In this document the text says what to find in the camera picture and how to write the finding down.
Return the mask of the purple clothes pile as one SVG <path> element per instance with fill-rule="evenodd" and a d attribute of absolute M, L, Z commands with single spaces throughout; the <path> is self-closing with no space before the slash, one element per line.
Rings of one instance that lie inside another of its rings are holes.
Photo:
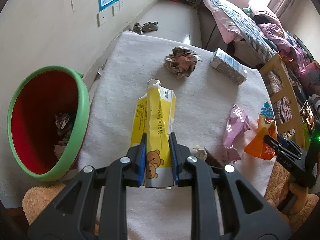
<path fill-rule="evenodd" d="M 309 90 L 319 89 L 319 64 L 315 61 L 308 64 L 302 48 L 289 38 L 285 38 L 282 30 L 274 23 L 258 24 L 263 34 L 272 41 L 278 48 L 277 52 L 281 59 L 291 64 L 291 69 L 298 75 L 302 85 Z"/>

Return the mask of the white blue milk carton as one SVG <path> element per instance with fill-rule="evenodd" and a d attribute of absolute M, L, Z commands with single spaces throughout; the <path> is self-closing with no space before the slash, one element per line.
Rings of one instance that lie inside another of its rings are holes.
<path fill-rule="evenodd" d="M 246 67 L 221 48 L 217 48 L 217 50 L 213 52 L 210 66 L 237 85 L 241 85 L 247 80 Z"/>

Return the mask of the pink pillow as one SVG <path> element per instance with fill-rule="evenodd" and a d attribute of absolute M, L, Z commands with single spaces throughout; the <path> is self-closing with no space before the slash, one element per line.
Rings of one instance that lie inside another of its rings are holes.
<path fill-rule="evenodd" d="M 278 27 L 282 27 L 279 18 L 277 18 L 275 13 L 269 7 L 263 5 L 263 3 L 258 0 L 250 0 L 248 5 L 253 13 L 253 18 L 256 24 L 273 23 Z"/>

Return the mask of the grey shoe left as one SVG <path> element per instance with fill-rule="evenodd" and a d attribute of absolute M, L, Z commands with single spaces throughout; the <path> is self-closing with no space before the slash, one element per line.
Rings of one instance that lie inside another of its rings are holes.
<path fill-rule="evenodd" d="M 143 28 L 142 28 L 142 26 L 141 26 L 139 23 L 137 23 L 137 22 L 133 25 L 132 31 L 133 31 L 134 33 L 139 34 L 139 35 L 143 35 L 143 34 L 144 34 L 144 33 L 143 33 Z"/>

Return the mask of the yellow white box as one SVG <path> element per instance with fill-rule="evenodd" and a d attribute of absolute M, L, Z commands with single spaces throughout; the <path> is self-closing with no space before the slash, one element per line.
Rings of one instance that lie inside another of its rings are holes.
<path fill-rule="evenodd" d="M 176 95 L 161 86 L 159 80 L 148 81 L 147 93 L 137 100 L 132 125 L 131 146 L 137 146 L 146 134 L 144 186 L 166 188 L 174 185 L 169 135 L 175 117 Z"/>

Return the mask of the orange snack bag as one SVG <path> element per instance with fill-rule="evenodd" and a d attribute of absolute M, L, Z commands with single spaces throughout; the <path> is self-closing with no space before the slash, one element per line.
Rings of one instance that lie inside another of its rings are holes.
<path fill-rule="evenodd" d="M 245 147 L 244 152 L 259 159 L 271 160 L 275 153 L 274 149 L 264 142 L 264 137 L 267 135 L 277 139 L 273 109 L 268 102 L 265 102 L 258 116 L 257 133 Z"/>

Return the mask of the newspaper ball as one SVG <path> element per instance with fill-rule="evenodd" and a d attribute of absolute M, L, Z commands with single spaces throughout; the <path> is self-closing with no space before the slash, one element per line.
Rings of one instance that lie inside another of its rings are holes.
<path fill-rule="evenodd" d="M 192 49 L 176 46 L 172 53 L 165 56 L 163 66 L 177 78 L 189 77 L 195 70 L 201 56 Z"/>

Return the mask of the wooden chair frame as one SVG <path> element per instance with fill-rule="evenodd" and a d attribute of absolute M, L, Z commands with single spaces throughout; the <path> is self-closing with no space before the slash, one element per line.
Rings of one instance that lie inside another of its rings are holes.
<path fill-rule="evenodd" d="M 270 96 L 271 104 L 275 104 L 280 101 L 282 98 L 286 97 L 289 101 L 289 106 L 291 109 L 292 118 L 282 124 L 277 124 L 277 132 L 278 134 L 284 134 L 289 132 L 290 130 L 294 130 L 294 139 L 296 144 L 300 146 L 302 149 L 306 149 L 306 143 L 304 139 L 304 129 L 302 124 L 302 118 L 300 116 L 300 108 L 289 80 L 289 75 L 285 71 L 285 64 L 282 61 L 279 54 L 275 54 L 260 70 L 260 74 L 263 79 L 268 77 L 268 74 L 272 72 L 272 70 L 276 70 L 279 76 L 279 80 L 281 81 L 281 89 Z"/>

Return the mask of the dark brown carton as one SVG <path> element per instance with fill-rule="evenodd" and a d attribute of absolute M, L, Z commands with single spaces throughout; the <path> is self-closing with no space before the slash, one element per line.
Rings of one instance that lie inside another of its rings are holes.
<path fill-rule="evenodd" d="M 191 149 L 191 155 L 198 159 L 204 160 L 209 166 L 223 168 L 221 163 L 214 158 L 214 156 L 205 148 L 196 145 Z"/>

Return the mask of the pink foil wrapper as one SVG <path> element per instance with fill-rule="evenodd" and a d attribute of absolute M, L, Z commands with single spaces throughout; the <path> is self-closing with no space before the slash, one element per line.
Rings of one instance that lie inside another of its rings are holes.
<path fill-rule="evenodd" d="M 237 136 L 245 133 L 248 130 L 250 130 L 250 127 L 247 113 L 237 104 L 233 104 L 223 136 L 223 162 L 230 163 L 231 161 L 241 160 L 239 152 L 234 147 L 233 142 Z"/>

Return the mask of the white towel mat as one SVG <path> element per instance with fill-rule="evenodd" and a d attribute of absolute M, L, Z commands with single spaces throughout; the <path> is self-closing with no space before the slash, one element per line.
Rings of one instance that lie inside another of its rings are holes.
<path fill-rule="evenodd" d="M 235 142 L 241 155 L 235 166 L 264 194 L 274 162 L 244 152 L 255 136 L 260 110 L 270 99 L 260 73 L 249 69 L 247 80 L 236 85 L 210 66 L 210 51 L 196 48 L 201 61 L 189 77 L 178 78 L 163 64 L 176 46 L 177 42 L 131 31 L 120 35 L 93 97 L 78 167 L 105 167 L 127 153 L 137 100 L 146 93 L 148 81 L 157 79 L 175 92 L 172 130 L 181 145 L 205 147 L 219 158 L 232 106 L 238 105 L 247 113 L 250 130 Z"/>

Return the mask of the tan fuzzy sleeve right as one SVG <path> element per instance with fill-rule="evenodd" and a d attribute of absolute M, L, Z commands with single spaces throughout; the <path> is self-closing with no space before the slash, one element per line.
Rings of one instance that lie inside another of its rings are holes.
<path fill-rule="evenodd" d="M 280 215 L 288 222 L 291 231 L 297 232 L 306 222 L 319 201 L 319 196 L 309 193 L 307 187 L 301 187 L 290 181 L 291 174 L 277 161 L 266 188 L 264 198 L 271 206 L 278 208 L 289 193 L 293 193 L 293 204 L 288 211 L 281 211 Z"/>

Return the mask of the red bucket green rim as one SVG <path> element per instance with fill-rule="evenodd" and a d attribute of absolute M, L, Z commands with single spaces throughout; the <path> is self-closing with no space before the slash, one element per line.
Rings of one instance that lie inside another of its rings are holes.
<path fill-rule="evenodd" d="M 28 75 L 12 96 L 7 116 L 9 146 L 19 167 L 39 181 L 61 179 L 75 163 L 86 135 L 90 102 L 83 74 L 63 66 Z M 71 134 L 61 157 L 54 153 L 57 114 L 71 116 Z"/>

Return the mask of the grey shoe right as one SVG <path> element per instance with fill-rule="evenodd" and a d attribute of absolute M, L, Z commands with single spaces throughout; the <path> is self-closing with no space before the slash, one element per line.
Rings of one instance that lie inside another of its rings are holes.
<path fill-rule="evenodd" d="M 147 22 L 142 26 L 142 31 L 144 33 L 149 33 L 152 31 L 157 31 L 158 30 L 158 22 Z"/>

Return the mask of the grey shoe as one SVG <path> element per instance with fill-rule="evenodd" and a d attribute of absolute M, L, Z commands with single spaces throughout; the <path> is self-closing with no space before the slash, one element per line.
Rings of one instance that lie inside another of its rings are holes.
<path fill-rule="evenodd" d="M 133 25 L 132 31 L 133 31 L 134 33 L 139 34 L 139 35 L 143 35 L 143 34 L 144 34 L 144 33 L 143 33 L 143 28 L 142 28 L 142 26 L 141 26 L 139 23 L 137 23 L 137 22 Z"/>
<path fill-rule="evenodd" d="M 152 31 L 157 31 L 158 30 L 158 22 L 147 22 L 142 26 L 142 31 L 144 33 L 149 33 Z"/>

